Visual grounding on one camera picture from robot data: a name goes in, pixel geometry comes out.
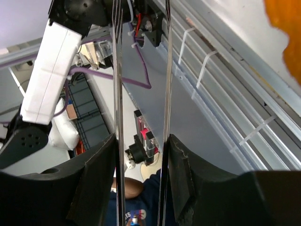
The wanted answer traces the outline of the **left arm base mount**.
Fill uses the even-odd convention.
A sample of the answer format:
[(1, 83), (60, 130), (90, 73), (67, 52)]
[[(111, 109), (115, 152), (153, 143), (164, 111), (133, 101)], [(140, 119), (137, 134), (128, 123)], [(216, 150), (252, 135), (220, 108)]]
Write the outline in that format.
[(141, 47), (148, 39), (154, 47), (159, 46), (162, 36), (162, 22), (164, 13), (154, 0), (132, 0), (134, 19), (131, 23), (134, 40)]

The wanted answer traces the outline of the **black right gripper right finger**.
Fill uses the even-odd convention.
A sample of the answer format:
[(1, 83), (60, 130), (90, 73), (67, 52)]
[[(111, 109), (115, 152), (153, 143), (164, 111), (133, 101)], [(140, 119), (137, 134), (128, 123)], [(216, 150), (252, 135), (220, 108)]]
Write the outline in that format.
[(249, 171), (235, 175), (169, 138), (174, 217), (181, 226), (298, 226), (299, 171)]

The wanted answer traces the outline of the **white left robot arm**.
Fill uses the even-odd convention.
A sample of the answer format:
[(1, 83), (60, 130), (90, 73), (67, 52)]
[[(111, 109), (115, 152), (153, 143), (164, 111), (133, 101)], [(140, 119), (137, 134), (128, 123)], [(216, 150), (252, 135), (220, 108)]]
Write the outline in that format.
[(1, 140), (2, 169), (44, 148), (73, 59), (92, 25), (107, 26), (110, 0), (54, 0), (19, 112)]

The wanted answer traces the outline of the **metal tongs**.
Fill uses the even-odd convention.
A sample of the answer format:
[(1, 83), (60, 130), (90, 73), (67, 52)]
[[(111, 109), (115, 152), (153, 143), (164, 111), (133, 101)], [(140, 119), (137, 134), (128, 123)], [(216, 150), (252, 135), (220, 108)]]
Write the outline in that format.
[[(166, 1), (166, 20), (168, 27), (168, 57), (166, 69), (166, 97), (163, 132), (163, 157), (160, 175), (157, 225), (166, 224), (166, 196), (168, 182), (168, 157), (172, 93), (172, 25), (170, 1)], [(122, 101), (122, 25), (123, 9), (120, 0), (112, 4), (112, 47), (113, 47), (113, 93), (114, 93), (114, 131), (118, 146), (116, 163), (117, 185), (117, 220), (119, 226), (125, 225), (125, 176), (124, 176), (124, 133), (123, 133), (123, 101)]]

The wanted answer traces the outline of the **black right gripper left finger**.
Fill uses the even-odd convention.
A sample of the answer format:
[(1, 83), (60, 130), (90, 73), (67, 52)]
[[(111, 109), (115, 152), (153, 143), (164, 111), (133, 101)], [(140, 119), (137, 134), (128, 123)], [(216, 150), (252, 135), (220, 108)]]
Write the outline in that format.
[(3, 226), (102, 226), (115, 170), (115, 137), (42, 173), (0, 174)]

